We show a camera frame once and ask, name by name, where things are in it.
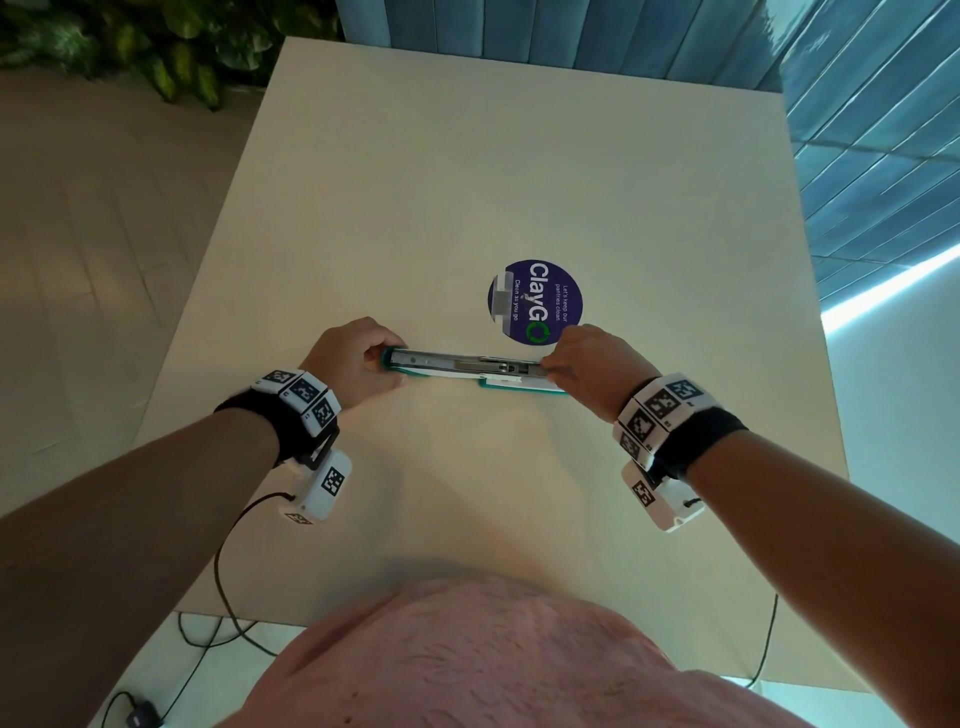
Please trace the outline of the person's left hand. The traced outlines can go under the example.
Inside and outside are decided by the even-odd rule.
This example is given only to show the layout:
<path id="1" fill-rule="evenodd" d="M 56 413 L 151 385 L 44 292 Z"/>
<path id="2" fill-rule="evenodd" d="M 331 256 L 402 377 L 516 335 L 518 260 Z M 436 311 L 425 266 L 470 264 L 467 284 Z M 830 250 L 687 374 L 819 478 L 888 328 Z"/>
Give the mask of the person's left hand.
<path id="1" fill-rule="evenodd" d="M 342 410 L 359 407 L 392 391 L 366 391 L 363 374 L 363 331 L 365 325 L 380 325 L 365 317 L 334 326 L 321 334 L 298 368 L 329 387 Z"/>

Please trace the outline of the person's right hand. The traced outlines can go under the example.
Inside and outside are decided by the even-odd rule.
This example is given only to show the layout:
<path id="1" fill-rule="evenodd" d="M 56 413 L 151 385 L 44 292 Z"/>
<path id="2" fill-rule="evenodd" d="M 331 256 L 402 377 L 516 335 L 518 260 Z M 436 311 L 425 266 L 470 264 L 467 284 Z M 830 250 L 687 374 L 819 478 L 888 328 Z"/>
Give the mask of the person's right hand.
<path id="1" fill-rule="evenodd" d="M 633 394 L 662 373 L 630 344 L 592 324 L 562 334 L 582 334 L 579 387 L 569 394 L 605 423 L 613 423 Z"/>

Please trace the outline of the long teal metal stapler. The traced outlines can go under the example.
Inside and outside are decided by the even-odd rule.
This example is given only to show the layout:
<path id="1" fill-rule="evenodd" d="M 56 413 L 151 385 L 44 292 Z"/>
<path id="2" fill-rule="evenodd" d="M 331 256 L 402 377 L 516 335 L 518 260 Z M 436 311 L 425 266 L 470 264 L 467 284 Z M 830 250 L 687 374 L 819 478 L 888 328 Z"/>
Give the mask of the long teal metal stapler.
<path id="1" fill-rule="evenodd" d="M 566 392 L 546 376 L 537 361 L 491 356 L 446 354 L 386 347 L 380 356 L 386 370 L 408 376 L 467 380 L 486 389 L 565 395 Z"/>

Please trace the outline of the person's right forearm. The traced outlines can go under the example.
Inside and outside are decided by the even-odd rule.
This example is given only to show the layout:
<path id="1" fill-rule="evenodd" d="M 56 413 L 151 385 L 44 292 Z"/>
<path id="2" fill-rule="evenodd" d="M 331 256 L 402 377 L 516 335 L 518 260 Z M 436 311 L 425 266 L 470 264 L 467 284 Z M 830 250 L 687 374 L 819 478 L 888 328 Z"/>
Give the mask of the person's right forearm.
<path id="1" fill-rule="evenodd" d="M 960 544 L 762 436 L 687 482 L 778 594 L 911 728 L 960 728 Z"/>

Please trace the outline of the person's left forearm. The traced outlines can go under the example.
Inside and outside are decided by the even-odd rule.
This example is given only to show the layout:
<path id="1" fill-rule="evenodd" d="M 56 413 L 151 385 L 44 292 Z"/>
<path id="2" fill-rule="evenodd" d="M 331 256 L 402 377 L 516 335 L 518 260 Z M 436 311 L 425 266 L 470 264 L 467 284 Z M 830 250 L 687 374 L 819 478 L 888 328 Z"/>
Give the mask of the person's left forearm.
<path id="1" fill-rule="evenodd" d="M 229 408 L 0 518 L 0 728 L 87 728 L 279 450 Z"/>

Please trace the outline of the round blue sticker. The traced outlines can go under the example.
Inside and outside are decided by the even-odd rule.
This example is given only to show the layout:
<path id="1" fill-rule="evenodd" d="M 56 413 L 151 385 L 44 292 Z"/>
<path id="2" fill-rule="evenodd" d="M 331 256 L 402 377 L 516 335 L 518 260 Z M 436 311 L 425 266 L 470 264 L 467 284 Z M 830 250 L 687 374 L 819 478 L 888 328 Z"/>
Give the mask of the round blue sticker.
<path id="1" fill-rule="evenodd" d="M 557 344 L 565 329 L 580 324 L 584 310 L 571 274 L 539 258 L 507 265 L 492 280 L 486 305 L 502 334 L 527 347 Z"/>

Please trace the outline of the black wristband with marker cubes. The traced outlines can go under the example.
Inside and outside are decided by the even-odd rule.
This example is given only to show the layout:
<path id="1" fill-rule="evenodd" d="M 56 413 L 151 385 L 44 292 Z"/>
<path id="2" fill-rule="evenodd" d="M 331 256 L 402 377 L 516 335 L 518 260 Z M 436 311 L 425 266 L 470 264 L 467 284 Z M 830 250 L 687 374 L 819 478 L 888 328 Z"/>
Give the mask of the black wristband with marker cubes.
<path id="1" fill-rule="evenodd" d="M 680 372 L 633 391 L 613 425 L 613 438 L 631 461 L 659 477 L 686 481 L 690 467 L 746 426 L 699 384 Z"/>
<path id="2" fill-rule="evenodd" d="M 264 419 L 278 443 L 273 467 L 294 460 L 316 471 L 339 435 L 341 404 L 333 390 L 306 370 L 276 369 L 228 397 L 214 412 L 242 409 Z"/>

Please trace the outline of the pink shirt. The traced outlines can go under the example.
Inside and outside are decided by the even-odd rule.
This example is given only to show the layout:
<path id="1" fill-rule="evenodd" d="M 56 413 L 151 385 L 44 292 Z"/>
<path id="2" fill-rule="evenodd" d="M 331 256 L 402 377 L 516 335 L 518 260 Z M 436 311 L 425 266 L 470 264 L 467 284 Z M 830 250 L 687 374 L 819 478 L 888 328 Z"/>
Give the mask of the pink shirt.
<path id="1" fill-rule="evenodd" d="M 499 576 L 428 580 L 330 613 L 215 728 L 814 728 L 682 670 L 630 620 Z"/>

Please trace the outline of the green leafy plant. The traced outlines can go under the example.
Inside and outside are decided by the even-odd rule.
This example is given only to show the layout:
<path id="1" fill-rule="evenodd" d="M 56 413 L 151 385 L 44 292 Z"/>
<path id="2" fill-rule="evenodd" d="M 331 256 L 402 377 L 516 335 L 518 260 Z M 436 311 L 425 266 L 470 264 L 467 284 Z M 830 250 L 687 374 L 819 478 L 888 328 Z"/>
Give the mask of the green leafy plant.
<path id="1" fill-rule="evenodd" d="M 210 112 L 265 90 L 288 38 L 343 42 L 335 0 L 0 0 L 0 69 L 132 75 Z"/>

